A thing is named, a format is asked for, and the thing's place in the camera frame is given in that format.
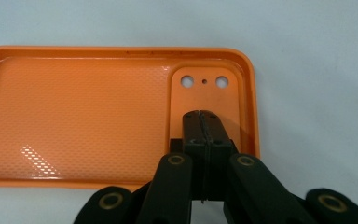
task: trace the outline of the small hole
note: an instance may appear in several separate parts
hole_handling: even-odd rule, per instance
[[[156,217],[153,220],[153,224],[169,224],[168,220],[163,217]]]
[[[194,79],[191,76],[184,76],[181,79],[182,86],[185,88],[190,88],[194,85]]]
[[[218,77],[216,79],[216,86],[221,89],[224,89],[228,86],[228,79],[226,77]]]
[[[296,217],[289,217],[286,220],[287,224],[303,224],[304,222]]]

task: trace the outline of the orange plastic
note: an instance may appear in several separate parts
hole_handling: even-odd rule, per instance
[[[0,47],[0,186],[137,189],[197,109],[259,156],[254,70],[236,50]]]

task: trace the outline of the textured inner surface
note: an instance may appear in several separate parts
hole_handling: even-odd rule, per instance
[[[0,179],[149,181],[166,150],[169,64],[0,62]]]

